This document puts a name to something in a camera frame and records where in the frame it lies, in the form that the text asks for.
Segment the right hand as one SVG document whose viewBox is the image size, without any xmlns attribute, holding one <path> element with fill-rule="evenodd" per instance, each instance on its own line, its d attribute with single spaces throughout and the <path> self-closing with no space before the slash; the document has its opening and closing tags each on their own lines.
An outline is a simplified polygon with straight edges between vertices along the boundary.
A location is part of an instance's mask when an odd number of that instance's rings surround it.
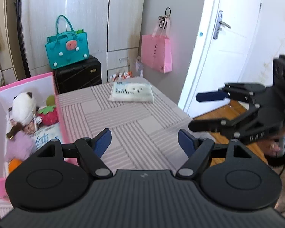
<svg viewBox="0 0 285 228">
<path fill-rule="evenodd" d="M 281 151 L 281 149 L 279 148 L 279 143 L 276 142 L 276 140 L 278 141 L 280 138 L 284 136 L 285 136 L 285 126 L 283 126 L 283 128 L 279 130 L 277 134 L 258 141 L 257 145 L 264 153 L 264 155 L 275 157 Z"/>
</svg>

